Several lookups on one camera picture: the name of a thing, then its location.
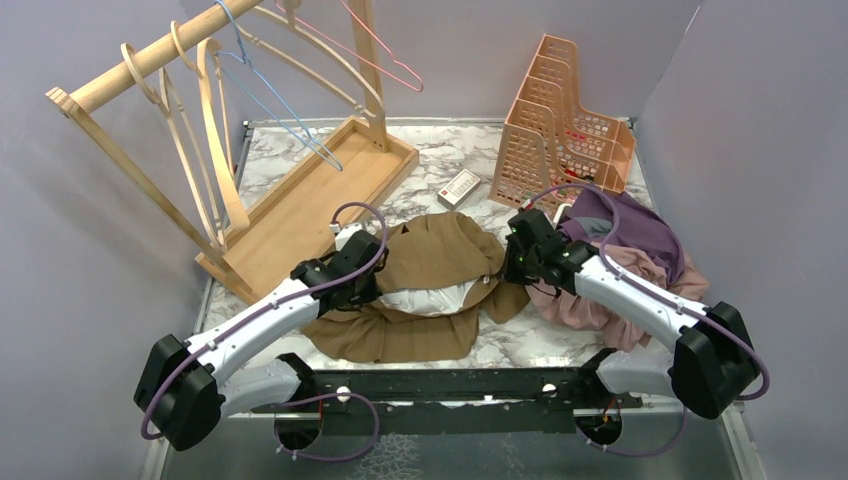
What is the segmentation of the brown skirt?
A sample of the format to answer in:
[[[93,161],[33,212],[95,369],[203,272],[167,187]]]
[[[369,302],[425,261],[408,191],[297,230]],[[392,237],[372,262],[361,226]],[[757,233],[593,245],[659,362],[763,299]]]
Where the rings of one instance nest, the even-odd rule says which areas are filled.
[[[415,217],[389,230],[376,276],[380,297],[332,311],[303,327],[323,354],[359,363],[455,360],[467,356],[479,317],[503,324],[528,304],[524,287],[498,279],[505,249],[458,212]]]

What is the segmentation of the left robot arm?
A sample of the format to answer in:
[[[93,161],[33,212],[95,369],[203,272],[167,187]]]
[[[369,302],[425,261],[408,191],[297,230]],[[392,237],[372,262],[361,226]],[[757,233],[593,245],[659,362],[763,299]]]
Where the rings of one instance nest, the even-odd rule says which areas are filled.
[[[299,263],[270,294],[212,331],[157,340],[133,395],[143,413],[141,436],[165,438],[184,451],[234,414],[275,401],[294,411],[309,406],[315,386],[287,360],[245,365],[284,334],[333,309],[372,300],[387,240],[359,229],[331,256]]]

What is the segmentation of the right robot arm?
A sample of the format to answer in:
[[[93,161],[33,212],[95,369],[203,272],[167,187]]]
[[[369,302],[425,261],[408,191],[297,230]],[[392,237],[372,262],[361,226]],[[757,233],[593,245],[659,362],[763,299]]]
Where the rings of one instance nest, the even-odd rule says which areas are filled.
[[[600,407],[616,394],[673,397],[692,413],[715,419],[760,379],[770,376],[740,312],[726,302],[709,307],[674,295],[616,264],[583,241],[568,241],[545,213],[530,208],[508,222],[500,279],[547,286],[556,297],[593,301],[645,330],[666,353],[614,351],[577,380],[579,398]]]

